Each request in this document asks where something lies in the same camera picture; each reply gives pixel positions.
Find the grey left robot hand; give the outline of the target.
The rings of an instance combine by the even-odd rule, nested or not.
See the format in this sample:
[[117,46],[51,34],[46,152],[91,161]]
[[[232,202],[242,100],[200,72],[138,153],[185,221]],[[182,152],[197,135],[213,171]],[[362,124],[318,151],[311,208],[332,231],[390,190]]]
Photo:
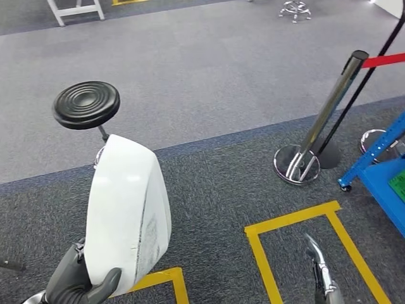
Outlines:
[[85,239],[72,244],[48,283],[41,303],[103,303],[119,284],[121,269],[109,270],[103,282],[93,285],[88,275],[84,247]]

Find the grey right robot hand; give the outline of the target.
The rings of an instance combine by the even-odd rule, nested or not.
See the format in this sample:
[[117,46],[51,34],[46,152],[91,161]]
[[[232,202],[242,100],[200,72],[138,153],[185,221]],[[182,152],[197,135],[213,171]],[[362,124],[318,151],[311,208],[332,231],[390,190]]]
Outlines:
[[315,282],[315,303],[344,304],[345,301],[341,289],[332,279],[321,247],[307,233],[305,233],[304,237],[307,242],[305,252],[312,262]]

